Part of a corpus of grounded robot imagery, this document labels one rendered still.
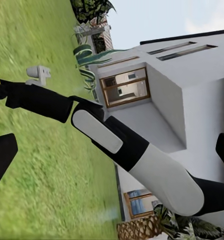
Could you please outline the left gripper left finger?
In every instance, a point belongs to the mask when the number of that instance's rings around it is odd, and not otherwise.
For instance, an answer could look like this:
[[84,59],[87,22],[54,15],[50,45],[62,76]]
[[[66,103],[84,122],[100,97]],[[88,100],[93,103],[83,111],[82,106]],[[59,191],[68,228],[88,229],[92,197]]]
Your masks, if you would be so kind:
[[0,136],[0,180],[17,152],[17,141],[13,133]]

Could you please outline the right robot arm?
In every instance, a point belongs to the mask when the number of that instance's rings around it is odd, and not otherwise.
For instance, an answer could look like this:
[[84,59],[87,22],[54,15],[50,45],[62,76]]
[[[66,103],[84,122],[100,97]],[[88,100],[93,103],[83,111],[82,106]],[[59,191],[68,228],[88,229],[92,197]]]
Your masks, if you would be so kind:
[[179,162],[127,127],[114,116],[104,121],[103,105],[76,95],[65,97],[44,88],[52,76],[45,66],[28,67],[24,82],[0,80],[0,100],[66,123],[73,102],[79,104],[71,124],[103,153],[139,181],[172,212],[196,216],[224,229],[224,183],[192,176]]

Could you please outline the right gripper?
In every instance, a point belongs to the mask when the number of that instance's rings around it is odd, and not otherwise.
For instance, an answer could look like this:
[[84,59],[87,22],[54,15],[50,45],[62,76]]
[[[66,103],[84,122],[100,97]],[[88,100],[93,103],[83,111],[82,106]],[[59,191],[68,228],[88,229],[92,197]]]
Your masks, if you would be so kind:
[[56,92],[35,84],[0,80],[0,100],[6,98],[5,106],[22,108],[47,117],[48,108]]

